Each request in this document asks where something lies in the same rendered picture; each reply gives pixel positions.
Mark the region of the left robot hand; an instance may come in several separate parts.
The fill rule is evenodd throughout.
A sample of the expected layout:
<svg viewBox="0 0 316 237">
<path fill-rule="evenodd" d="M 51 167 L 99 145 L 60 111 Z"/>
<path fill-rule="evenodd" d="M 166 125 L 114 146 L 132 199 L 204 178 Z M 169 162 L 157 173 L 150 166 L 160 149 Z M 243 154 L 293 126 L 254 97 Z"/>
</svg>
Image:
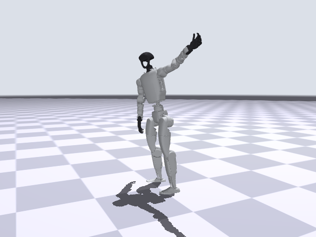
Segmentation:
<svg viewBox="0 0 316 237">
<path fill-rule="evenodd" d="M 195 34 L 193 34 L 193 40 L 190 43 L 190 45 L 187 45 L 186 47 L 188 48 L 188 52 L 186 53 L 186 55 L 190 54 L 193 49 L 198 48 L 200 45 L 202 44 L 201 42 L 201 36 L 199 35 L 199 33 L 197 33 L 197 37 L 195 39 Z"/>
</svg>

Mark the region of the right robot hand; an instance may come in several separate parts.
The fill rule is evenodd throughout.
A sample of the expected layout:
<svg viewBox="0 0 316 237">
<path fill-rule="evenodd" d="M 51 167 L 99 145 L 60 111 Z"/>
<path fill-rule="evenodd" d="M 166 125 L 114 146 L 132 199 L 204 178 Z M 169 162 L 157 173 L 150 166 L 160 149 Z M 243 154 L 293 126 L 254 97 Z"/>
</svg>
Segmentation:
<svg viewBox="0 0 316 237">
<path fill-rule="evenodd" d="M 142 131 L 143 129 L 141 128 L 141 121 L 142 121 L 141 116 L 138 117 L 137 121 L 138 121 L 138 130 L 140 133 L 143 133 L 144 131 Z"/>
</svg>

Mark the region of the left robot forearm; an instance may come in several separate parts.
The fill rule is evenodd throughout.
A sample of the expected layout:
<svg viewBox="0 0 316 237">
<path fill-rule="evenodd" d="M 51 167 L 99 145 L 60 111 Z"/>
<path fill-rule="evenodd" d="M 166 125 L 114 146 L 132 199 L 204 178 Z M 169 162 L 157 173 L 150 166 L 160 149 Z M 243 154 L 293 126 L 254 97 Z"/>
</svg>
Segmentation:
<svg viewBox="0 0 316 237">
<path fill-rule="evenodd" d="M 185 47 L 183 49 L 183 51 L 181 51 L 181 53 L 179 54 L 179 56 L 177 56 L 175 59 L 176 59 L 176 62 L 178 64 L 182 64 L 184 62 L 184 60 L 188 57 L 188 55 L 186 55 L 186 53 L 188 52 L 188 48 Z"/>
</svg>

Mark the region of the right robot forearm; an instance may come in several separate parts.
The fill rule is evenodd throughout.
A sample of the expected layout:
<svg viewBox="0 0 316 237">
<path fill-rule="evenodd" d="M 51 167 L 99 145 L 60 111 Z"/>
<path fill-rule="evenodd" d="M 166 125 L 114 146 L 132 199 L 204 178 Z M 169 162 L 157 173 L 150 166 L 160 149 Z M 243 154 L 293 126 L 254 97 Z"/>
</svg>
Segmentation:
<svg viewBox="0 0 316 237">
<path fill-rule="evenodd" d="M 138 114 L 137 118 L 139 116 L 141 116 L 141 119 L 143 118 L 143 107 L 144 107 L 143 103 L 138 103 L 137 102 L 137 114 Z"/>
</svg>

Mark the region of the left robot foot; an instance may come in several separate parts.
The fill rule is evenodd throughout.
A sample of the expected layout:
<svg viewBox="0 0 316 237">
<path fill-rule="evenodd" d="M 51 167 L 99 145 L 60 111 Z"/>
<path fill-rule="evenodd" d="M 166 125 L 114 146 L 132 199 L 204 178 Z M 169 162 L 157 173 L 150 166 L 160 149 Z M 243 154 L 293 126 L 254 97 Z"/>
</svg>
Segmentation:
<svg viewBox="0 0 316 237">
<path fill-rule="evenodd" d="M 176 187 L 176 189 L 172 189 L 171 187 L 169 187 L 165 190 L 160 191 L 159 193 L 164 194 L 164 195 L 170 195 L 170 194 L 179 193 L 179 192 L 180 192 L 180 189 L 178 187 Z"/>
</svg>

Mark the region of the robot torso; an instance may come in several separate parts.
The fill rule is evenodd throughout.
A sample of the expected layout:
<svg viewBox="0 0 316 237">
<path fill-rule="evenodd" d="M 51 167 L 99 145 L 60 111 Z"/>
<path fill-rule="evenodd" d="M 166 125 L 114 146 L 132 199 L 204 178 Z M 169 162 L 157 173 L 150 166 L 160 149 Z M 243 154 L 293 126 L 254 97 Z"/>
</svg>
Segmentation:
<svg viewBox="0 0 316 237">
<path fill-rule="evenodd" d="M 148 103 L 156 103 L 156 105 L 152 105 L 154 107 L 152 117 L 154 122 L 159 124 L 162 115 L 168 115 L 167 110 L 164 110 L 163 105 L 160 104 L 165 100 L 166 89 L 164 78 L 157 75 L 157 69 L 150 70 L 141 75 L 140 81 Z"/>
</svg>

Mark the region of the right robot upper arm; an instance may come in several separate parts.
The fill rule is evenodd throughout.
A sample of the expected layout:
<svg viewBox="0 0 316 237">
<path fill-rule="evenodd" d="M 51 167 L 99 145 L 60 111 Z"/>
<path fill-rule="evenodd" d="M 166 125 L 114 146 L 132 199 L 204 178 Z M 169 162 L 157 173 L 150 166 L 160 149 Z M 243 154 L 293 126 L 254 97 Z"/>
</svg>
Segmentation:
<svg viewBox="0 0 316 237">
<path fill-rule="evenodd" d="M 141 85 L 140 78 L 136 81 L 136 84 L 137 84 L 138 94 L 139 94 L 137 102 L 138 103 L 144 103 L 146 99 L 144 97 L 144 91 L 143 91 L 143 88 L 142 88 L 142 85 Z"/>
</svg>

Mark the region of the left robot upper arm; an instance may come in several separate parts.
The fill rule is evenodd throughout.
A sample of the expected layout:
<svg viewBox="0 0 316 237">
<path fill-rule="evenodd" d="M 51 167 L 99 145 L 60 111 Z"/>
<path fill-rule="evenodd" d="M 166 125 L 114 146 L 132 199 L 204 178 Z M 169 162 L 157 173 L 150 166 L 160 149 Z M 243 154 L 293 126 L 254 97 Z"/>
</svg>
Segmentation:
<svg viewBox="0 0 316 237">
<path fill-rule="evenodd" d="M 157 75 L 164 78 L 168 73 L 178 69 L 179 66 L 180 64 L 176 62 L 176 59 L 173 59 L 171 64 L 157 69 Z"/>
</svg>

